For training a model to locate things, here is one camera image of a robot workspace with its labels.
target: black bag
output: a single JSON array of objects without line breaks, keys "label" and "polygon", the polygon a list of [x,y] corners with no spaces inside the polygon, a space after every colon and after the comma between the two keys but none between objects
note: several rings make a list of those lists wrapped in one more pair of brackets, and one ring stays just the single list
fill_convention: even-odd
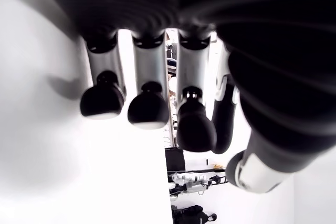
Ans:
[{"label": "black bag", "polygon": [[195,205],[184,209],[172,210],[174,224],[204,224],[215,221],[216,214],[210,216],[203,213],[203,207]]}]

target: white surface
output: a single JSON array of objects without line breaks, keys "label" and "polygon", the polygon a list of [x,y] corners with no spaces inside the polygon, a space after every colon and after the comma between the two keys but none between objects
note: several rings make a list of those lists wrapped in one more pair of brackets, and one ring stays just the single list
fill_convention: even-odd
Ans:
[{"label": "white surface", "polygon": [[[127,102],[119,117],[95,121],[80,116],[88,61],[60,9],[51,0],[0,0],[0,13],[0,223],[157,223],[155,215],[171,223],[161,131],[127,122],[129,32],[119,40]],[[145,168],[156,172],[144,197],[134,181]]]},{"label": "white surface", "polygon": [[336,149],[295,176],[295,223],[335,223]]},{"label": "white surface", "polygon": [[149,123],[134,123],[134,126],[143,130],[156,130],[161,129],[166,124],[164,122],[149,122]]},{"label": "white surface", "polygon": [[103,114],[98,114],[98,115],[90,115],[87,116],[87,118],[92,119],[92,120],[106,120],[106,119],[112,119],[118,116],[117,113],[103,113]]}]

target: white wall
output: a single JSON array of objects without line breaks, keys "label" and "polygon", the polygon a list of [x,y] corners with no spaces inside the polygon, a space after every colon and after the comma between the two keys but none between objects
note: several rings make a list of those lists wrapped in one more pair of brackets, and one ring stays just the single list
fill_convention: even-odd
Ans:
[{"label": "white wall", "polygon": [[336,149],[295,176],[295,223],[335,223]]},{"label": "white wall", "polygon": [[[155,215],[171,223],[161,131],[127,122],[130,43],[121,31],[122,114],[87,120],[79,112],[87,57],[66,15],[52,0],[0,0],[1,224],[156,223]],[[147,169],[155,182],[139,189]]]}]

